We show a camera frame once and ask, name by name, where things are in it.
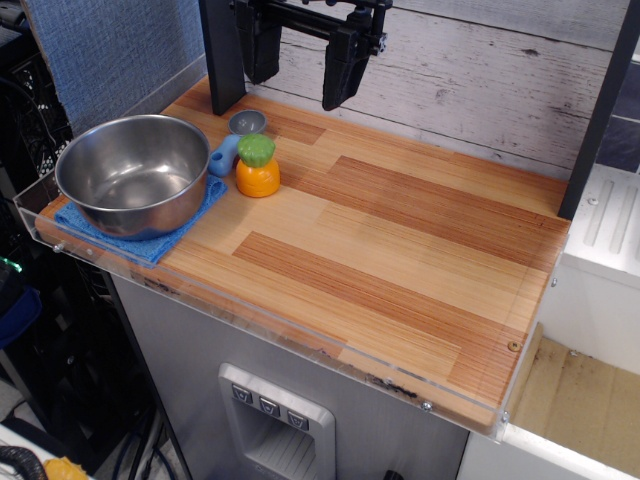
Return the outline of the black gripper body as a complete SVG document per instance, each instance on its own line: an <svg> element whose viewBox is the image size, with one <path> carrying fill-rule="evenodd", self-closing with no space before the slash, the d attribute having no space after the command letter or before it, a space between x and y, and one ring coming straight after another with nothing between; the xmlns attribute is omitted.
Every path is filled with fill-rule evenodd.
<svg viewBox="0 0 640 480"><path fill-rule="evenodd" d="M338 19L303 8L289 1L231 1L230 8L240 30L260 33L271 27L284 27L329 41L340 28L353 30L367 42L368 54L379 55L387 46L383 31L387 1L345 1L353 7L353 18Z"/></svg>

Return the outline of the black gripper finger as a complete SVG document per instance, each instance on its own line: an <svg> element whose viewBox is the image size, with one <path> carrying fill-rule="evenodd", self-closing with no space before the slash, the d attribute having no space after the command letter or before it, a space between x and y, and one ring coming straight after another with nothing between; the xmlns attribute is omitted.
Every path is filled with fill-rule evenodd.
<svg viewBox="0 0 640 480"><path fill-rule="evenodd" d="M263 83L279 72L282 27L259 4L236 4L235 18L245 75Z"/></svg>
<svg viewBox="0 0 640 480"><path fill-rule="evenodd" d="M370 56L368 42L355 30L332 32L325 51L322 107L331 111L355 96Z"/></svg>

